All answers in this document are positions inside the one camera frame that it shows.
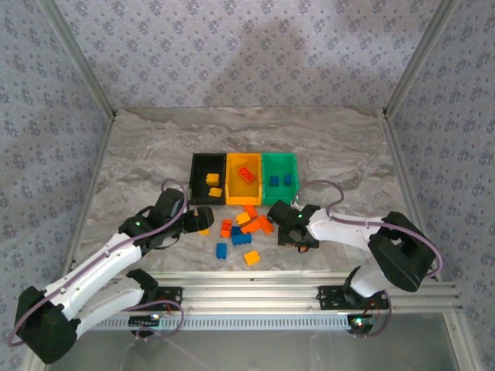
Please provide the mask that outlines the aluminium table side rail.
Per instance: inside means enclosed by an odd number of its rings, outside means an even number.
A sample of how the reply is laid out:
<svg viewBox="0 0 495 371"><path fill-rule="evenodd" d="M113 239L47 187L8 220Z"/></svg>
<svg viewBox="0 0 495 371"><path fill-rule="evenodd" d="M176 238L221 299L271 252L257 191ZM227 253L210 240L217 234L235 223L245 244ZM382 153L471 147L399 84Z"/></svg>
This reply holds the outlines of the aluminium table side rail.
<svg viewBox="0 0 495 371"><path fill-rule="evenodd" d="M387 143L387 151L391 157L394 173L398 181L401 201L405 208L405 215L429 240L432 240L432 238L428 235L425 219L419 209L415 194L415 187L413 186L411 175L408 171L405 156L401 149L394 125L390 122L386 110L378 108L377 114L382 120L385 141Z"/></svg>
<svg viewBox="0 0 495 371"><path fill-rule="evenodd" d="M62 269L63 274L70 273L71 267L73 265L74 254L77 252L77 249L80 246L82 232L84 229L84 225L87 221L90 206L91 206L94 194L95 194L95 190L97 187L97 179L98 179L98 176L99 176L99 173L101 170L101 166L102 166L102 163L104 160L106 147L108 146L108 141L110 138L113 123L115 122L115 117L116 117L116 113L113 113L113 115L111 116L111 118L108 122L108 126L104 132L104 137L102 139L101 146L100 146L99 152L97 154L97 159L96 159L95 165L94 165L92 173L91 173L89 188L88 188L86 196L84 198L82 209L81 209L80 215L78 217L75 230L73 232L73 237L70 241L70 245L69 245L69 248L67 251L66 259L64 261L64 265L63 265L63 269Z"/></svg>

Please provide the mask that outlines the small circuit board with LED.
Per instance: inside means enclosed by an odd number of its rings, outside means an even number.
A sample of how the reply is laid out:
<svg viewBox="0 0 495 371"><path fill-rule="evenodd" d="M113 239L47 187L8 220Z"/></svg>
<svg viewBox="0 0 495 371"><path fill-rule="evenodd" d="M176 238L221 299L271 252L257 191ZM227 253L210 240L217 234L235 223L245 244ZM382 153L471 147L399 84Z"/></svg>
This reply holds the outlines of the small circuit board with LED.
<svg viewBox="0 0 495 371"><path fill-rule="evenodd" d="M128 320L128 325L131 327L155 327L159 324L160 317L158 315L131 316Z"/></svg>
<svg viewBox="0 0 495 371"><path fill-rule="evenodd" d="M374 326L372 315L348 315L349 329L347 332L352 336L366 337Z"/></svg>

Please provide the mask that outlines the yellow plastic bin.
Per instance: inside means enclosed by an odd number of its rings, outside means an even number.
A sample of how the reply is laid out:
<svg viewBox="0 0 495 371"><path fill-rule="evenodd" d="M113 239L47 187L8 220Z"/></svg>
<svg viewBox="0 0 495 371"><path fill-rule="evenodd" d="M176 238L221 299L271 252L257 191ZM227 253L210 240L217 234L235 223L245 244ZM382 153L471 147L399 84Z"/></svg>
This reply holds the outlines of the yellow plastic bin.
<svg viewBox="0 0 495 371"><path fill-rule="evenodd" d="M249 168L256 180L247 184L238 174L240 167ZM228 153L226 160L225 201L227 205L261 205L262 172L260 153Z"/></svg>

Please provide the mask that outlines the aluminium frame leg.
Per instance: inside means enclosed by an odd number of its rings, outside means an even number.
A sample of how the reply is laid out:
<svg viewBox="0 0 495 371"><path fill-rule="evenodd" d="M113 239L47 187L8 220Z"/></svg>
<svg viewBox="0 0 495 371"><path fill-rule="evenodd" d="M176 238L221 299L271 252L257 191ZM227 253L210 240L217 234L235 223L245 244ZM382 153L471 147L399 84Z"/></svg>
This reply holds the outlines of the aluminium frame leg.
<svg viewBox="0 0 495 371"><path fill-rule="evenodd" d="M485 371L466 316L460 312L449 312L444 313L443 317L459 370Z"/></svg>

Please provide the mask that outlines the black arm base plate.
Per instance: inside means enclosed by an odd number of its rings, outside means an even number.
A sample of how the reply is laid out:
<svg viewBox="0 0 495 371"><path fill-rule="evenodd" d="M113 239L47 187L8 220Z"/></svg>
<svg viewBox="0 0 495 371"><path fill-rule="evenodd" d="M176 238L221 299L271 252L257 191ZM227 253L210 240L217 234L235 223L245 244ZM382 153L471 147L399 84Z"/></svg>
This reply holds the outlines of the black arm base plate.
<svg viewBox="0 0 495 371"><path fill-rule="evenodd" d="M374 308L380 310L389 309L390 307L387 296L383 291L379 291L367 298L359 295L350 287L338 285L319 286L316 300L319 302L321 310L364 310L369 305L374 305Z"/></svg>
<svg viewBox="0 0 495 371"><path fill-rule="evenodd" d="M152 294L149 302L169 300L182 304L183 289L181 287L158 287ZM171 304L154 304L148 307L151 311L179 311L175 305Z"/></svg>

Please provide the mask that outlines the aluminium frame post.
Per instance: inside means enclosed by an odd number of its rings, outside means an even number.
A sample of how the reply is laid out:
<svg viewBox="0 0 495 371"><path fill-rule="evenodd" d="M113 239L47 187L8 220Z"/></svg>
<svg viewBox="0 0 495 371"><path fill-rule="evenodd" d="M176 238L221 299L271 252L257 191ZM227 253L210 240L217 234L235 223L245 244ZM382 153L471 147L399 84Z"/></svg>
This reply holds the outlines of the aluminium frame post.
<svg viewBox="0 0 495 371"><path fill-rule="evenodd" d="M398 109L407 97L428 56L438 42L460 2L461 0L439 0L411 58L384 106L384 116L388 120L397 114Z"/></svg>
<svg viewBox="0 0 495 371"><path fill-rule="evenodd" d="M114 109L101 86L88 58L84 55L79 46L75 35L73 34L69 23L66 21L63 13L55 0L36 0L47 17L53 31L63 44L64 49L69 55L77 72L80 74L82 81L86 84L95 103L109 118L114 118Z"/></svg>

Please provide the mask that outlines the green plastic bin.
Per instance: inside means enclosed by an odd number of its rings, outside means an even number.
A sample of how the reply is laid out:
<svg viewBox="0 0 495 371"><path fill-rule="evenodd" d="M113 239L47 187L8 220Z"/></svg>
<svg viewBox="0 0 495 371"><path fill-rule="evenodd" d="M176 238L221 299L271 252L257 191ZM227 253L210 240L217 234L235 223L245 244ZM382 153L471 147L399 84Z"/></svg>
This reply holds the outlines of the green plastic bin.
<svg viewBox="0 0 495 371"><path fill-rule="evenodd" d="M261 154L261 170L263 177L262 204L273 205L279 200L290 203L299 191L298 162L294 153L263 152ZM284 175L292 175L292 185L284 185ZM279 187L271 187L269 178L272 175L279 177Z"/></svg>

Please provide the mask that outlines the black plastic bin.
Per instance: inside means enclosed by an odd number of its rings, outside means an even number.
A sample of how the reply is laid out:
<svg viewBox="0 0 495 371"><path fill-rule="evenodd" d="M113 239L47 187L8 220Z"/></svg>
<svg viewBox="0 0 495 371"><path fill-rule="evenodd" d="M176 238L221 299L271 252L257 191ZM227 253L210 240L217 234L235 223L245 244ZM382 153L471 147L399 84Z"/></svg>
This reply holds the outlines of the black plastic bin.
<svg viewBox="0 0 495 371"><path fill-rule="evenodd" d="M225 204L226 153L194 153L189 176L189 201L191 205L212 206ZM218 174L218 185L207 185L207 175ZM210 189L219 188L221 194L210 195Z"/></svg>

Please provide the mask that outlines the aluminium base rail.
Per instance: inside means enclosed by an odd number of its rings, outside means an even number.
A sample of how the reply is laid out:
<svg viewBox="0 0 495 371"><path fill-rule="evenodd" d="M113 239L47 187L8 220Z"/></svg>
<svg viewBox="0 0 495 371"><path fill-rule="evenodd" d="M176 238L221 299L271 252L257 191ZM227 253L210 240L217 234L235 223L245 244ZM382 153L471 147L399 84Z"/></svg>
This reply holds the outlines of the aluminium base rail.
<svg viewBox="0 0 495 371"><path fill-rule="evenodd" d="M181 287L178 299L191 315L216 314L304 314L319 312L324 297L322 289L341 286L347 274L329 271L186 271L152 272L159 287ZM126 274L90 276L85 284L61 278L46 288L69 316L96 295L99 289L114 290L126 301L129 295L121 288L134 287ZM452 282L426 279L416 292L389 288L393 312L444 313L462 310L456 286Z"/></svg>

